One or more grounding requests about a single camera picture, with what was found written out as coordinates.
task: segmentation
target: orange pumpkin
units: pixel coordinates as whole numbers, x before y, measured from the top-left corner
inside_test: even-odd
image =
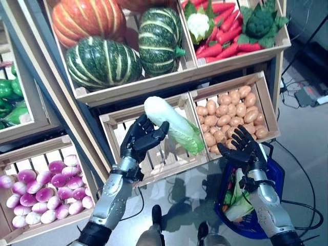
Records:
[[[54,31],[66,48],[88,36],[122,41],[126,19],[116,0],[61,0],[52,11]]]
[[[117,0],[118,4],[124,9],[143,13],[150,7],[165,6],[174,7],[175,0]]]

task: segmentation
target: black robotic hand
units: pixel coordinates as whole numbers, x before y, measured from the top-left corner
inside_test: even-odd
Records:
[[[146,157],[149,149],[157,146],[167,135],[170,124],[164,121],[158,130],[145,114],[130,126],[120,146],[121,157],[131,156],[138,163]]]
[[[219,151],[225,158],[230,159],[237,168],[243,168],[243,173],[249,168],[266,170],[267,161],[260,146],[243,126],[239,125],[238,129],[235,129],[232,138],[234,140],[231,143],[237,150],[230,150],[221,143],[217,144]]]

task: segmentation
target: shoe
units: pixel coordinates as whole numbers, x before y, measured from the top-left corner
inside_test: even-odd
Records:
[[[162,210],[159,205],[155,205],[152,209],[152,220],[153,220],[153,224],[161,225]]]

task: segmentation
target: grey floor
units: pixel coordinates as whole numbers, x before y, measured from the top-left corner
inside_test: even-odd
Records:
[[[302,72],[306,70],[300,64],[295,67]],[[289,69],[284,76],[285,81],[302,80],[304,73],[300,75],[295,68]],[[296,106],[297,103],[292,97],[286,96],[286,103]],[[279,104],[280,117],[279,127],[281,137],[278,140],[285,145],[299,159],[305,170],[309,174],[317,196],[317,209],[324,215],[324,224],[307,233],[305,238],[320,235],[309,242],[307,246],[328,245],[327,238],[327,177],[328,177],[328,104],[316,108],[292,109],[281,102]],[[285,169],[285,183],[283,198],[313,204],[310,185],[297,166],[296,162],[278,144],[274,145],[274,159]],[[164,214],[163,232],[166,245],[174,246],[195,246],[197,244],[197,227],[207,220],[211,226],[211,231],[226,237],[231,246],[266,246],[271,245],[268,240],[252,240],[242,237],[231,231],[217,217],[213,210],[217,188],[220,184],[224,162],[197,167],[179,175],[170,177],[148,185],[142,190],[145,197],[145,208],[137,217],[120,222],[112,233],[107,245],[133,246],[136,244],[141,233],[151,225],[151,208],[155,204],[160,204]],[[128,201],[126,216],[139,211],[141,198],[137,194]],[[311,218],[311,212],[303,208],[283,205],[289,212],[294,225],[306,227]],[[82,228],[85,221],[78,223]],[[76,225],[42,234],[24,242],[16,243],[14,246],[58,246],[67,245],[70,241],[79,236]]]

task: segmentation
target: pumpkin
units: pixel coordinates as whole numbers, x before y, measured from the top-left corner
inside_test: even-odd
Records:
[[[171,8],[148,9],[141,18],[138,39],[141,64],[148,76],[175,72],[177,58],[186,53],[179,48],[181,20]]]
[[[136,81],[142,73],[133,49],[100,37],[86,37],[70,48],[66,64],[72,80],[89,91]]]
[[[175,0],[117,0],[118,4],[131,11],[143,13],[151,7],[174,7]]]
[[[84,37],[122,41],[126,19],[116,0],[61,0],[52,11],[59,42],[70,48]]]

